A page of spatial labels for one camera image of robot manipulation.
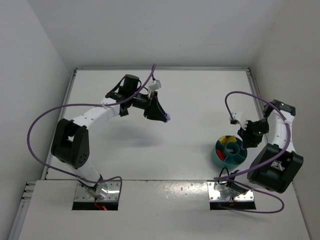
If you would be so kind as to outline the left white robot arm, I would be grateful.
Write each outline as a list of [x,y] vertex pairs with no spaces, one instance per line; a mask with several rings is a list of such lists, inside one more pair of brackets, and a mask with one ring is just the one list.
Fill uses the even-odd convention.
[[114,117],[127,116],[130,107],[143,110],[143,116],[148,120],[166,123],[171,119],[158,100],[157,90],[161,88],[161,82],[153,79],[146,94],[138,92],[141,84],[139,77],[126,74],[105,95],[99,106],[71,120],[63,118],[57,123],[51,154],[68,165],[82,185],[92,194],[98,191],[103,177],[89,161],[91,132]]

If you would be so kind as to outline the yellow lego piece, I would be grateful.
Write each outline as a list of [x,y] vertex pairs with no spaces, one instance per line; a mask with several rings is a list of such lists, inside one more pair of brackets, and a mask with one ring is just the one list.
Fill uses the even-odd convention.
[[228,141],[227,141],[227,137],[226,136],[221,136],[218,141],[222,144],[222,145],[227,145]]

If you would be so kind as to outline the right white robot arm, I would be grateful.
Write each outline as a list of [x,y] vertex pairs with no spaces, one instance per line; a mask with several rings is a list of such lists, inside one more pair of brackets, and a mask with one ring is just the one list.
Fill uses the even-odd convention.
[[263,137],[267,137],[266,145],[249,169],[231,174],[230,180],[234,184],[245,177],[245,188],[260,187],[279,194],[285,192],[304,163],[292,140],[295,116],[295,107],[276,99],[265,104],[262,119],[257,121],[232,113],[231,124],[240,125],[237,134],[242,140],[242,149],[256,148]]

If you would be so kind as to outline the red lego piece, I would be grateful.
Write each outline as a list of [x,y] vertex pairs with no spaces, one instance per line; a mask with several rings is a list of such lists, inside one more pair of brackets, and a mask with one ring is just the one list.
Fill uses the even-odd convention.
[[222,162],[225,161],[226,157],[225,157],[224,153],[223,153],[220,149],[216,149],[216,154],[217,154],[218,158],[219,158]]

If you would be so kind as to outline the yellow lego plate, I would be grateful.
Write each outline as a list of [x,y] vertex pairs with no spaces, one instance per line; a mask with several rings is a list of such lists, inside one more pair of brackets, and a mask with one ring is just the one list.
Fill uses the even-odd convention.
[[237,138],[234,135],[226,136],[225,144],[236,143]]

